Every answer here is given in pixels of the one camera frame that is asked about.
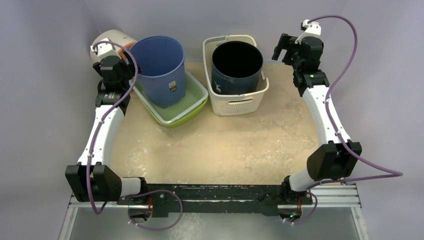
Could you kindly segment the large blue plastic bucket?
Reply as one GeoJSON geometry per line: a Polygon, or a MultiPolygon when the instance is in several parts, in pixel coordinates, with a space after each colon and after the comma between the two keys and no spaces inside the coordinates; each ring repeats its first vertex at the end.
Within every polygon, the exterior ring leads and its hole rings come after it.
{"type": "Polygon", "coordinates": [[[169,36],[151,36],[137,41],[130,52],[141,73],[137,83],[155,105],[167,108],[186,93],[185,50],[169,36]]]}

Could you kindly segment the white green strainer tray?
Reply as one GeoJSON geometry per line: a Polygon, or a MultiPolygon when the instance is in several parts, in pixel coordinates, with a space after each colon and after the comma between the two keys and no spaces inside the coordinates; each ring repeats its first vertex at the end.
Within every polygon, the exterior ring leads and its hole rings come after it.
{"type": "Polygon", "coordinates": [[[167,108],[161,108],[153,104],[138,83],[133,90],[159,124],[173,128],[187,122],[198,114],[208,101],[208,90],[188,70],[185,71],[185,83],[184,97],[167,108]]]}

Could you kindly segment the white cylindrical drawer box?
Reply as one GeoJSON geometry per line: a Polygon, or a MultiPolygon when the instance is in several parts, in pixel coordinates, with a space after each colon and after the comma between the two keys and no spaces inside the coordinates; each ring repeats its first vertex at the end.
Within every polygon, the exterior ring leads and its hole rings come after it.
{"type": "MultiPolygon", "coordinates": [[[[97,42],[100,42],[100,41],[111,41],[111,42],[117,43],[117,44],[125,47],[128,50],[137,42],[136,39],[130,37],[126,33],[123,33],[119,30],[116,30],[116,29],[111,29],[111,30],[105,31],[104,33],[100,34],[92,42],[91,45],[96,44],[97,42]]],[[[124,51],[117,46],[113,46],[113,47],[114,47],[115,52],[117,52],[117,54],[119,54],[120,57],[125,62],[127,62],[127,57],[125,56],[124,51]]],[[[89,55],[90,55],[92,63],[94,64],[96,62],[100,62],[101,59],[98,58],[98,56],[95,52],[93,52],[92,46],[90,46],[89,48],[90,48],[89,49],[90,50],[89,55]]]]}

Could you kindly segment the dark navy round bin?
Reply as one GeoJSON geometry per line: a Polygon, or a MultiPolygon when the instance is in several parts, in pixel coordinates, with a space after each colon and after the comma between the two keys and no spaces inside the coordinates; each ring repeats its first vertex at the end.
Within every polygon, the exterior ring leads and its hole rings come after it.
{"type": "Polygon", "coordinates": [[[211,86],[218,95],[243,95],[257,90],[264,59],[260,50],[243,41],[228,41],[212,53],[211,86]]]}

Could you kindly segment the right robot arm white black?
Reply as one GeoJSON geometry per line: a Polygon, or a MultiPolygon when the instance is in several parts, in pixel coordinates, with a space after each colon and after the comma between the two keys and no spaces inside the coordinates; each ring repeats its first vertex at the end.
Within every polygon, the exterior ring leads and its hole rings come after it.
{"type": "Polygon", "coordinates": [[[353,154],[360,155],[362,146],[351,140],[335,110],[329,80],[319,68],[324,50],[321,39],[307,36],[297,42],[295,36],[283,33],[272,59],[277,60],[283,50],[282,62],[293,69],[293,84],[311,112],[319,138],[319,147],[307,158],[305,169],[284,180],[287,186],[280,196],[292,204],[314,185],[349,177],[358,161],[353,154]]]}

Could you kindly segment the aluminium rail frame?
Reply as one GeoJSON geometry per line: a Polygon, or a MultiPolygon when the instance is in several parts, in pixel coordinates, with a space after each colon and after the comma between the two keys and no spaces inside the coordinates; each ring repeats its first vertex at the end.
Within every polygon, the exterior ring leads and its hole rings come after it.
{"type": "Polygon", "coordinates": [[[72,197],[62,240],[366,240],[355,185],[312,188],[312,206],[289,217],[260,213],[175,213],[153,217],[148,207],[109,202],[99,215],[72,197]]]}

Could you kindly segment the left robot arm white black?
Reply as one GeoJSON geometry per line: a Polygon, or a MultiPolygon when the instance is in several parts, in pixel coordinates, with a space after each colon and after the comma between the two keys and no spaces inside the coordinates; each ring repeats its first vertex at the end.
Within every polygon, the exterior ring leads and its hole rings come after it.
{"type": "Polygon", "coordinates": [[[65,178],[78,202],[116,202],[129,196],[142,205],[149,199],[146,180],[120,177],[109,167],[115,139],[131,99],[128,90],[135,75],[134,64],[111,55],[95,62],[93,68],[101,76],[93,127],[77,163],[66,167],[65,178]]]}

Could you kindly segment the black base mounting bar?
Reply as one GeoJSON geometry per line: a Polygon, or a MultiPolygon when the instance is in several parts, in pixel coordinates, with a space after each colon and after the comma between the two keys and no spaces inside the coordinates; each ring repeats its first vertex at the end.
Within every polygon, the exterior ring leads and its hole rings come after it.
{"type": "Polygon", "coordinates": [[[302,207],[313,205],[312,195],[295,192],[287,182],[271,185],[211,185],[148,183],[142,188],[147,196],[121,197],[118,205],[151,207],[155,218],[169,213],[300,215],[302,207]]]}

